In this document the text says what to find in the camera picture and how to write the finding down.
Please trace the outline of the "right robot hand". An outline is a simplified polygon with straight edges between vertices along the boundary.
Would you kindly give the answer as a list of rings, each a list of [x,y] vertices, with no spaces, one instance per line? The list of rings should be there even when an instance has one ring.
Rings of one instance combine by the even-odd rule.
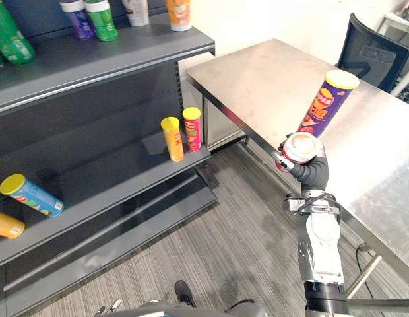
[[[325,147],[312,134],[292,133],[270,155],[278,169],[290,173],[301,184],[301,191],[325,190],[329,179]]]

